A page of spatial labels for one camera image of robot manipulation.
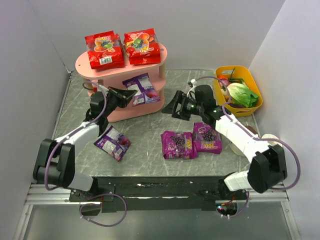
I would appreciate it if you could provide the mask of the brown round object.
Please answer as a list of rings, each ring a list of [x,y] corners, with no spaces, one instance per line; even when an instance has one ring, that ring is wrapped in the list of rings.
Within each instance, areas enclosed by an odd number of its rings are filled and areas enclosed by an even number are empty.
[[[258,132],[251,126],[246,125],[245,126],[253,135],[258,135]]]

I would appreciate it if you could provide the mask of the green toy cabbage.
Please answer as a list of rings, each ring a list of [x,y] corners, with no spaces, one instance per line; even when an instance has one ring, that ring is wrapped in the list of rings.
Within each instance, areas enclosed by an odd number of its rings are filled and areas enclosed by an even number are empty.
[[[259,96],[241,83],[231,83],[227,86],[231,102],[245,108],[253,108],[259,100]]]

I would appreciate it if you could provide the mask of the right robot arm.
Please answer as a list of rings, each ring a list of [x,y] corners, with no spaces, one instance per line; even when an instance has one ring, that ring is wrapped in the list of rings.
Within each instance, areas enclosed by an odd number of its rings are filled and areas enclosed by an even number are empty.
[[[181,90],[176,91],[162,113],[185,121],[192,115],[199,116],[205,124],[226,137],[244,154],[250,163],[249,170],[226,175],[221,184],[228,191],[253,189],[262,194],[287,178],[283,146],[271,145],[249,132],[229,110],[216,104],[209,85],[197,86],[195,98]]]

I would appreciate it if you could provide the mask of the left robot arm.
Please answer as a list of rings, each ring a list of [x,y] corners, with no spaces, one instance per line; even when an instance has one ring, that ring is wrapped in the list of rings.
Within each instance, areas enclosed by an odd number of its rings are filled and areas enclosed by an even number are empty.
[[[48,191],[56,188],[73,189],[96,195],[98,179],[76,172],[75,160],[86,144],[107,129],[108,116],[116,108],[125,108],[137,93],[136,90],[101,88],[90,96],[89,109],[84,121],[66,135],[56,139],[44,139],[40,143],[32,177]]]

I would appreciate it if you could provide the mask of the purple Fox's berries bag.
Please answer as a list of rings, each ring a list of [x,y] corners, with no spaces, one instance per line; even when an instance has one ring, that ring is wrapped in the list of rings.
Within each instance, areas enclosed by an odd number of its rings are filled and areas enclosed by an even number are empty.
[[[111,125],[93,144],[119,162],[129,149],[131,141]]]
[[[160,96],[150,82],[149,74],[143,73],[122,82],[127,90],[137,90],[132,98],[134,107],[160,101]]]

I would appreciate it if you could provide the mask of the pink three-tier shelf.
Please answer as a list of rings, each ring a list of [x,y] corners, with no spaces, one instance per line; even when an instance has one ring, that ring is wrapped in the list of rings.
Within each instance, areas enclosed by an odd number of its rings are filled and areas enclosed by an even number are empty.
[[[103,81],[105,87],[113,87],[116,89],[126,90],[124,81],[130,80],[142,74],[148,74],[150,85],[154,91],[147,89],[144,101],[143,90],[139,86],[135,86],[137,90],[136,96],[132,98],[125,108],[116,108],[108,117],[110,123],[123,121],[147,114],[155,113],[164,106],[164,88],[166,84],[165,63],[168,55],[167,49],[163,44],[159,44],[161,53],[161,62],[156,64],[132,65],[129,58],[124,56],[124,67],[112,69],[92,69],[89,63],[89,57],[86,52],[81,54],[76,62],[75,69],[79,75],[86,81],[91,80],[95,83]]]

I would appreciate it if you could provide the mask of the red fruit candy bag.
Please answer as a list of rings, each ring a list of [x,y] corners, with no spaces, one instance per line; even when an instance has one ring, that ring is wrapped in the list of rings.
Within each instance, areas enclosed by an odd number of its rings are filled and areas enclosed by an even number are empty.
[[[113,30],[88,35],[84,39],[91,69],[105,70],[125,66],[121,38]]]
[[[161,62],[161,48],[154,28],[125,33],[123,46],[131,65]]]

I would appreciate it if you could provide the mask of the black base frame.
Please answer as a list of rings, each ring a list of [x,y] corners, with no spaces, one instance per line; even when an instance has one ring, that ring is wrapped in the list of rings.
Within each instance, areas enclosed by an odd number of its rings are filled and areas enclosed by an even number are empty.
[[[222,176],[98,177],[98,197],[71,193],[72,203],[102,204],[103,213],[117,211],[215,211],[216,202],[244,201],[244,190],[230,191]]]

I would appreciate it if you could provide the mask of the red toy vegetable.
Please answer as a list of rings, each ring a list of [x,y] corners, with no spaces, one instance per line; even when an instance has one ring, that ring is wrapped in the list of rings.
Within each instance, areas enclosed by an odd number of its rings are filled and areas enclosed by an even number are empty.
[[[218,79],[219,79],[219,85],[222,89],[224,89],[230,84],[229,78],[225,75],[218,76]]]

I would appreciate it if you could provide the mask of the purple grape candy bag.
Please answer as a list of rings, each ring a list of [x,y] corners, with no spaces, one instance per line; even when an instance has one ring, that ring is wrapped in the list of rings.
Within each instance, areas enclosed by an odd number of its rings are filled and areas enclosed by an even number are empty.
[[[164,159],[192,160],[198,156],[191,132],[166,130],[160,137]]]
[[[198,153],[219,155],[223,149],[220,134],[208,124],[195,122],[193,124],[193,144]]]

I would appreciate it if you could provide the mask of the yellow plastic basket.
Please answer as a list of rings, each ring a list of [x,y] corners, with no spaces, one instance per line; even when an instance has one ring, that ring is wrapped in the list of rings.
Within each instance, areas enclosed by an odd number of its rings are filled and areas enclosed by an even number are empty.
[[[244,84],[247,86],[251,91],[259,96],[258,102],[255,107],[245,108],[244,106],[229,103],[226,108],[230,110],[235,116],[237,117],[245,117],[253,114],[262,104],[263,99],[261,93],[257,87],[257,84],[251,75],[250,71],[240,65],[230,65],[230,66],[221,66],[218,67],[215,71],[215,76],[224,75],[228,77],[229,82],[232,83],[239,83]],[[213,89],[215,93],[215,99],[218,105],[222,105],[227,102],[227,100],[231,100],[231,97],[227,96],[226,91],[220,87],[220,84],[217,80],[213,81]]]

